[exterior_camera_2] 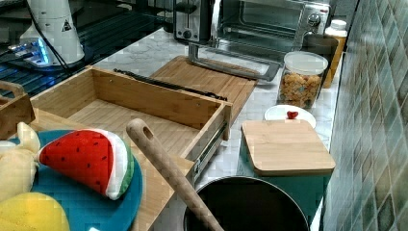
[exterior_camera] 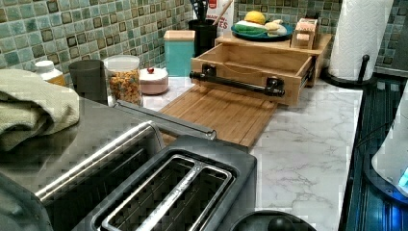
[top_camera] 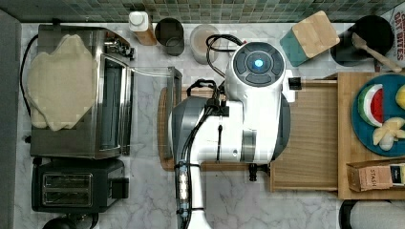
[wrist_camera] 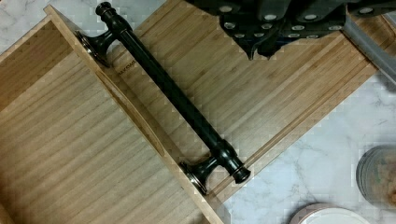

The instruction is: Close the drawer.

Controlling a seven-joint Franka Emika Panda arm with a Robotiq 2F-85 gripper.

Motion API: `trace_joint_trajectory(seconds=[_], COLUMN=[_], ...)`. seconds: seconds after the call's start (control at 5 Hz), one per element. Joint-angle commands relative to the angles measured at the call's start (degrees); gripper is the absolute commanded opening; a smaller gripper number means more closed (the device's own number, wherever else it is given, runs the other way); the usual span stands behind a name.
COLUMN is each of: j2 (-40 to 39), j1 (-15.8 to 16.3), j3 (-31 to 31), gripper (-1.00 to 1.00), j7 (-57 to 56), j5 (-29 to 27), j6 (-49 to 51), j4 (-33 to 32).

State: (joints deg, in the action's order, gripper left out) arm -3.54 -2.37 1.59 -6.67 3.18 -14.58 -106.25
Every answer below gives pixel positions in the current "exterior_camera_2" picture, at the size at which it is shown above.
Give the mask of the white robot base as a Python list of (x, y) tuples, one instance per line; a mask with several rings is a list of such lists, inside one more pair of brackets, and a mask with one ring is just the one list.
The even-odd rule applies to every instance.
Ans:
[(68, 0), (26, 0), (32, 25), (10, 50), (36, 67), (69, 67), (85, 57)]

